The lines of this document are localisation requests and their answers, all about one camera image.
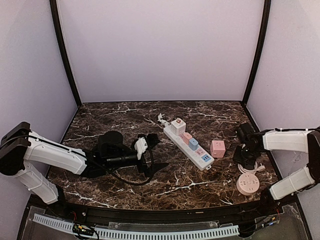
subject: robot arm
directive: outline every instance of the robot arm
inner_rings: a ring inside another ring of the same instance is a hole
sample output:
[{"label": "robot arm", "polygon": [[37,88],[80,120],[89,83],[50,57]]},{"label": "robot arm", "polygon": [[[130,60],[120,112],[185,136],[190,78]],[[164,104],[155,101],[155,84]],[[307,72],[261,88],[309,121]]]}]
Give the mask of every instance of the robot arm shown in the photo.
[{"label": "robot arm", "polygon": [[275,129],[255,132],[244,123],[237,129],[243,144],[238,146],[233,160],[244,168],[251,168],[260,152],[285,150],[308,154],[308,164],[286,178],[271,185],[261,193],[260,202],[264,207],[320,182],[320,129]]},{"label": "robot arm", "polygon": [[156,134],[139,135],[131,148],[123,144],[120,132],[109,131],[98,139],[92,150],[67,147],[50,141],[30,130],[30,124],[21,122],[1,140],[0,173],[13,176],[29,191],[37,194],[46,204],[64,199],[63,190],[49,182],[30,161],[45,163],[66,169],[86,178],[96,178],[114,169],[137,166],[139,173],[152,178],[167,163],[148,167],[144,153],[158,143]]}]

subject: white cable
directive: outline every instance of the white cable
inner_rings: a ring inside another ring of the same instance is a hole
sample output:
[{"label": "white cable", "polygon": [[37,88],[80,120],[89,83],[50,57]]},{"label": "white cable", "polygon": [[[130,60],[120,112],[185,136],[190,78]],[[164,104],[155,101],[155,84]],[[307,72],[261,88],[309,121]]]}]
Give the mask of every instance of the white cable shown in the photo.
[{"label": "white cable", "polygon": [[260,164],[260,166],[258,166],[258,163],[255,162],[253,170],[245,169],[243,166],[241,166],[241,164],[238,164],[238,169],[243,174],[256,174],[257,172],[262,172],[262,171],[266,170],[266,167],[262,164]]},{"label": "white cable", "polygon": [[161,113],[158,115],[158,122],[161,123],[161,125],[165,126],[165,127],[168,127],[170,126],[170,122],[164,120],[163,118],[164,114],[162,115]]}]

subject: white cube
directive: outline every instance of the white cube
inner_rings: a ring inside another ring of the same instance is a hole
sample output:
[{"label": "white cube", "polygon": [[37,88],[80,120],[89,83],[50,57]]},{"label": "white cube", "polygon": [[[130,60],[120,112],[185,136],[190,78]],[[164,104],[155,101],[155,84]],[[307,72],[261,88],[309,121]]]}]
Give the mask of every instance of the white cube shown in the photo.
[{"label": "white cube", "polygon": [[181,134],[184,134],[186,131],[187,124],[182,121],[180,118],[177,118],[176,120],[171,122],[171,131],[177,135],[180,136]]}]

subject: round charger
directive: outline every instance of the round charger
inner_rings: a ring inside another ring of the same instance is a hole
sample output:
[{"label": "round charger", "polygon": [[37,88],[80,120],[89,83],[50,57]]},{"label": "round charger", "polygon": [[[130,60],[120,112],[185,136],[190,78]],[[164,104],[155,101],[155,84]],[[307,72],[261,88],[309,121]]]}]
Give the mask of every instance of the round charger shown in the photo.
[{"label": "round charger", "polygon": [[256,191],[258,191],[259,186],[259,179],[252,173],[241,174],[236,182],[236,188],[245,196],[254,194]]}]

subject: pink block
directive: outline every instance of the pink block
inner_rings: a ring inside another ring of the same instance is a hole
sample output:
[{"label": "pink block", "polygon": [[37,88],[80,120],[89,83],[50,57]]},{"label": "pink block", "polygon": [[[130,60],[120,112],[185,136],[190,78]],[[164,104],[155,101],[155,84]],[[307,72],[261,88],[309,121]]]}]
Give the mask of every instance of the pink block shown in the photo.
[{"label": "pink block", "polygon": [[211,156],[214,158],[223,158],[226,152],[225,142],[221,140],[213,140],[210,146]]},{"label": "pink block", "polygon": [[188,132],[185,132],[184,134],[180,135],[180,137],[182,138],[184,143],[187,144],[188,146],[189,146],[189,140],[193,138],[191,134]]}]

